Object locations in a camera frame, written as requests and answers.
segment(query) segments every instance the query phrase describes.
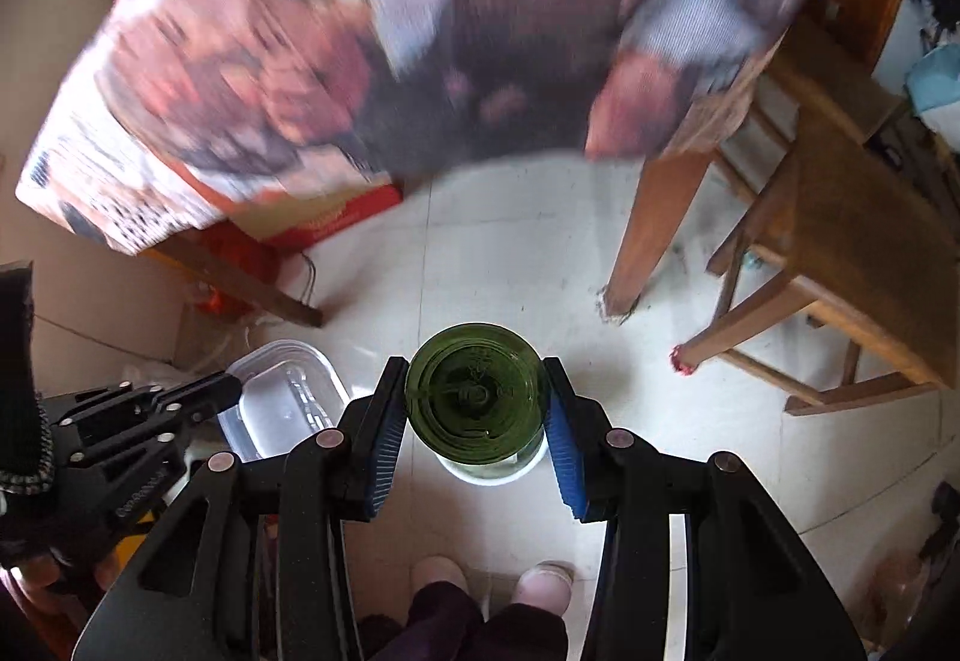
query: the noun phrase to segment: purple pants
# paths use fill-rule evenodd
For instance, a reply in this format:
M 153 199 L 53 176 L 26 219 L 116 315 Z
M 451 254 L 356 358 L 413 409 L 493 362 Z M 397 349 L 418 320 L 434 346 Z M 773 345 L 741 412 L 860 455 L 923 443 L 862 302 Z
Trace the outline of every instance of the purple pants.
M 467 594 L 435 582 L 416 592 L 406 629 L 371 661 L 566 661 L 566 626 L 528 605 L 510 605 L 485 624 Z

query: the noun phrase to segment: green glass jar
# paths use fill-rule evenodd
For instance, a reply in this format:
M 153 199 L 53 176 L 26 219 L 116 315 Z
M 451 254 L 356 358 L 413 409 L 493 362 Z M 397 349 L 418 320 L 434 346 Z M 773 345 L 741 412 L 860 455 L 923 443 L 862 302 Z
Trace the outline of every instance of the green glass jar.
M 544 366 L 533 347 L 499 325 L 455 325 L 416 352 L 407 415 L 427 447 L 454 463 L 512 457 L 542 435 Z

